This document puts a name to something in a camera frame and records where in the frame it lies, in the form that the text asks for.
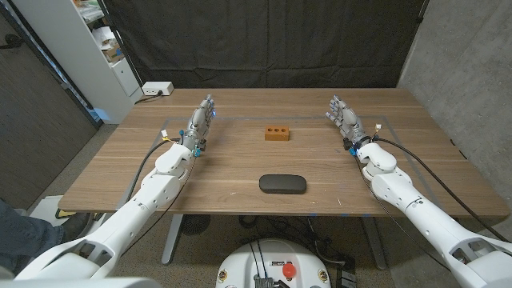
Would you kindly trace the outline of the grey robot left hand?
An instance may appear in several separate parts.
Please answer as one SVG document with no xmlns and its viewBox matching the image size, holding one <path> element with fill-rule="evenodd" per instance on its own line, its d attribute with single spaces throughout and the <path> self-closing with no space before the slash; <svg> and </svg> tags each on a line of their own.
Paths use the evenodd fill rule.
<svg viewBox="0 0 512 288">
<path fill-rule="evenodd" d="M 191 150 L 193 156 L 198 157 L 206 149 L 206 136 L 215 115 L 214 100 L 208 94 L 190 117 L 180 141 L 181 145 Z"/>
</svg>

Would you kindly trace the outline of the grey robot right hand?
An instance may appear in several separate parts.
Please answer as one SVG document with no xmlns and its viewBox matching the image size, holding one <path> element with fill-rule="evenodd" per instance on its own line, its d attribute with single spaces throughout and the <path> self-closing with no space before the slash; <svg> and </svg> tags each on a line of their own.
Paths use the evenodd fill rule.
<svg viewBox="0 0 512 288">
<path fill-rule="evenodd" d="M 371 137 L 365 132 L 359 116 L 337 95 L 330 100 L 330 112 L 326 117 L 339 129 L 343 138 L 343 147 L 355 155 Z"/>
</svg>

